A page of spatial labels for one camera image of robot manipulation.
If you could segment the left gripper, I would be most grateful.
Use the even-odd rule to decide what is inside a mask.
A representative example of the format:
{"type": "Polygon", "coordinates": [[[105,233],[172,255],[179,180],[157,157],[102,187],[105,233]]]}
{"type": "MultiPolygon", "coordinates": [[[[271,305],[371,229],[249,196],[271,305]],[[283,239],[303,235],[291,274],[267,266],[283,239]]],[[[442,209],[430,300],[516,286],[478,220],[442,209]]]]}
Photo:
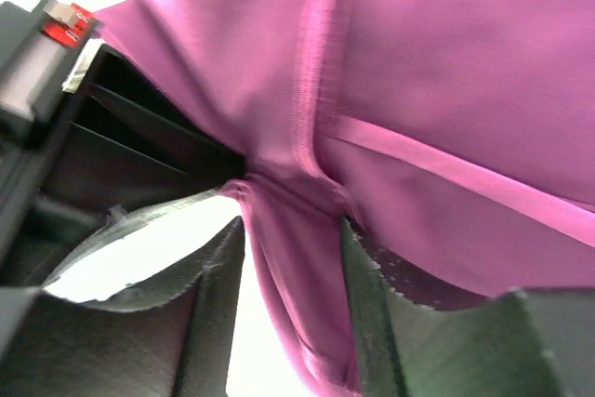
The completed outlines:
{"type": "Polygon", "coordinates": [[[105,202],[166,202],[245,174],[75,4],[1,5],[1,273],[53,276],[105,202]]]}

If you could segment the purple cloth napkin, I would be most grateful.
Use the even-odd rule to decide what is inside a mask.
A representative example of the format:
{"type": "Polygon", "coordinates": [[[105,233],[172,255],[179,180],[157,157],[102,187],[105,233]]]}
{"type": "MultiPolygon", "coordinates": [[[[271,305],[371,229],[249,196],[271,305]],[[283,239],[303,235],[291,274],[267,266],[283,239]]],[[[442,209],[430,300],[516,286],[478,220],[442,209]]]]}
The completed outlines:
{"type": "Polygon", "coordinates": [[[125,0],[102,38],[247,160],[258,280],[300,377],[355,396],[339,221],[468,305],[594,284],[594,0],[125,0]]]}

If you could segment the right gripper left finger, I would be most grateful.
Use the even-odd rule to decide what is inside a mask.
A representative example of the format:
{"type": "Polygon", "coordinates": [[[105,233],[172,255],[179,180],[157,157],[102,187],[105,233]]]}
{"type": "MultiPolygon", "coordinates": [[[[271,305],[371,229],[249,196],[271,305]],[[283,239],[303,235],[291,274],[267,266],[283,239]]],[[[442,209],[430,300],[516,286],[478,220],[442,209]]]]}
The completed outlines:
{"type": "Polygon", "coordinates": [[[244,257],[215,192],[123,216],[41,284],[2,287],[2,394],[224,395],[244,257]]]}

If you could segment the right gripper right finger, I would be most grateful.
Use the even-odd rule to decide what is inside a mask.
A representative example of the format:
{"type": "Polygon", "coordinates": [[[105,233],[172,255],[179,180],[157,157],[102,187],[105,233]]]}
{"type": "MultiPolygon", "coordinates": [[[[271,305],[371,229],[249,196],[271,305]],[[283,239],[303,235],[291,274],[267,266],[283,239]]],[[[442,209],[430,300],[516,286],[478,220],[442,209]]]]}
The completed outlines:
{"type": "Polygon", "coordinates": [[[593,395],[593,290],[517,289],[438,311],[389,287],[366,251],[372,244],[342,220],[362,395],[593,395]]]}

